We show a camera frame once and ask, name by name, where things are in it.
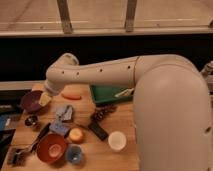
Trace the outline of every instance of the kitchen countertop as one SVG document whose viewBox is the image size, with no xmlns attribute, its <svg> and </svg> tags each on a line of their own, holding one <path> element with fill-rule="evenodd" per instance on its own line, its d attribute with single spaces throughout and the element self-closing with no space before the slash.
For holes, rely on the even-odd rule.
<svg viewBox="0 0 213 171">
<path fill-rule="evenodd" d="M 33 90 L 42 90 L 43 84 L 35 84 Z M 71 104 L 75 110 L 75 122 L 80 124 L 88 124 L 89 117 L 94 112 L 95 105 L 92 102 L 90 89 L 88 85 L 68 85 L 66 91 L 79 93 L 82 96 L 81 100 L 67 100 L 61 95 L 55 96 L 51 103 L 45 108 L 37 112 L 39 121 L 42 125 L 52 122 L 55 119 L 54 111 L 63 104 Z M 132 117 L 132 102 L 124 102 L 116 105 L 117 109 L 114 113 L 109 114 L 100 125 L 108 133 L 119 130 L 125 133 L 127 137 L 127 146 L 119 153 L 113 152 L 107 140 L 100 141 L 93 132 L 84 130 L 86 135 L 85 141 L 80 145 L 83 154 L 84 162 L 81 165 L 74 166 L 68 162 L 63 164 L 48 165 L 41 162 L 37 155 L 30 155 L 23 167 L 11 167 L 7 165 L 8 154 L 2 166 L 2 171 L 34 171 L 34 170 L 84 170 L 84 171 L 109 171 L 109 170 L 139 170 L 139 157 L 137 154 L 137 146 L 135 139 L 135 129 Z M 29 115 L 24 112 L 22 114 L 19 125 L 11 142 L 12 147 L 26 147 L 31 144 L 38 135 L 37 131 L 33 131 L 24 125 L 26 117 Z"/>
</svg>

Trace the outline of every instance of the white cup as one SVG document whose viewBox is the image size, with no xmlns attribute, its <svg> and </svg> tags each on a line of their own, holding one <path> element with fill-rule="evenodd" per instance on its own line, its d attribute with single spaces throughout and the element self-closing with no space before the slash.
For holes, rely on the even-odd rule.
<svg viewBox="0 0 213 171">
<path fill-rule="evenodd" d="M 123 132 L 114 131 L 108 137 L 108 144 L 114 152 L 120 152 L 126 146 L 126 136 Z"/>
</svg>

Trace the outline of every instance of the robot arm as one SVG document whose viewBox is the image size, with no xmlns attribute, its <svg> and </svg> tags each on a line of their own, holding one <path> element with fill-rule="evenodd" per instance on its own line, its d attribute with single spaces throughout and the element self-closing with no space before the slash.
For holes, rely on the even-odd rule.
<svg viewBox="0 0 213 171">
<path fill-rule="evenodd" d="M 141 171 L 210 170 L 211 101 L 206 82 L 190 61 L 154 55 L 77 64 L 71 54 L 59 58 L 47 70 L 46 91 L 56 95 L 73 83 L 135 87 Z"/>
</svg>

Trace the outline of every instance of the purple bowl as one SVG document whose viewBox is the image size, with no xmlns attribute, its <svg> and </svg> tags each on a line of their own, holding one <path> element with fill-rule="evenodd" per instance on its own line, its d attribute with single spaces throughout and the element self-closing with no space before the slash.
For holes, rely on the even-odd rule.
<svg viewBox="0 0 213 171">
<path fill-rule="evenodd" d="M 39 104 L 39 100 L 43 91 L 34 90 L 26 93 L 21 99 L 21 108 L 28 113 L 39 111 L 43 106 Z"/>
</svg>

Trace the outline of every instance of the blue cup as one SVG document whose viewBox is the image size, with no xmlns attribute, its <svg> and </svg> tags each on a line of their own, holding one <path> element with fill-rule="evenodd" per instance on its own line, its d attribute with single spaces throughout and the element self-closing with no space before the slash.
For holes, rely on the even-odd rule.
<svg viewBox="0 0 213 171">
<path fill-rule="evenodd" d="M 65 158 L 72 164 L 79 164 L 82 160 L 82 150 L 77 145 L 69 145 L 66 152 Z"/>
</svg>

